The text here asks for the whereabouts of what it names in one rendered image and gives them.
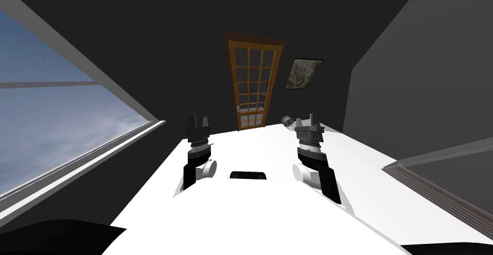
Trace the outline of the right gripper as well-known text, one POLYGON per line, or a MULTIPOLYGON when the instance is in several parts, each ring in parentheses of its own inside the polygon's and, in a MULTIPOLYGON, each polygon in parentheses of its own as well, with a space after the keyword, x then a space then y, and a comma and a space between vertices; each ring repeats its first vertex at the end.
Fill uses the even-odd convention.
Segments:
POLYGON ((295 132, 297 139, 303 141, 323 142, 324 126, 320 125, 317 114, 310 114, 310 126, 303 126, 304 120, 296 119, 295 132))

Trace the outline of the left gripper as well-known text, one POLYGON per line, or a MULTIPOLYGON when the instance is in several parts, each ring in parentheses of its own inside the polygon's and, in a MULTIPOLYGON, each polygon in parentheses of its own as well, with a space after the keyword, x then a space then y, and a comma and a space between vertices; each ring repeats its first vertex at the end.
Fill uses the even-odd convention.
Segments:
POLYGON ((202 118, 202 127, 197 127, 196 116, 189 115, 187 128, 185 130, 188 142, 198 142, 207 140, 210 136, 210 127, 208 125, 208 117, 202 118))

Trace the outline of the brown glass-paned door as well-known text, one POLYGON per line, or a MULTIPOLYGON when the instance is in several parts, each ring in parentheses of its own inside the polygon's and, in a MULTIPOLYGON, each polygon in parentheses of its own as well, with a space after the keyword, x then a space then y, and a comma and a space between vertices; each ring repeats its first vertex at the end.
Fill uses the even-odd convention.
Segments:
POLYGON ((266 125, 285 40, 224 33, 237 129, 266 125))

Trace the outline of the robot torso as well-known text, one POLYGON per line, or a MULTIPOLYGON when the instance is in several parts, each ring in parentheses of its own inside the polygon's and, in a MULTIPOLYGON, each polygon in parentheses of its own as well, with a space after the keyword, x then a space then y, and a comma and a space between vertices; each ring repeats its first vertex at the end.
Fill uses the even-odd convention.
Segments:
POLYGON ((157 171, 113 222, 103 255, 410 255, 297 181, 157 171))

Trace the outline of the large grey-framed window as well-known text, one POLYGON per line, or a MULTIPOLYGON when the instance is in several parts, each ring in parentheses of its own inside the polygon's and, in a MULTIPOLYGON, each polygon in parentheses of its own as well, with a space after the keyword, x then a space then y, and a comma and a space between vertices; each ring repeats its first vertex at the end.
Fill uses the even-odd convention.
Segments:
POLYGON ((21 0, 0 0, 0 227, 162 124, 21 0))

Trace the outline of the dark framed wall picture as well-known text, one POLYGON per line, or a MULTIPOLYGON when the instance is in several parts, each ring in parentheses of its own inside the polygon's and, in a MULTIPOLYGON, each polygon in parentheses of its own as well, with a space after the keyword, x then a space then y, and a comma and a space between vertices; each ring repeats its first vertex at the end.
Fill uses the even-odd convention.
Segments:
POLYGON ((323 59, 294 58, 284 89, 308 89, 323 59))

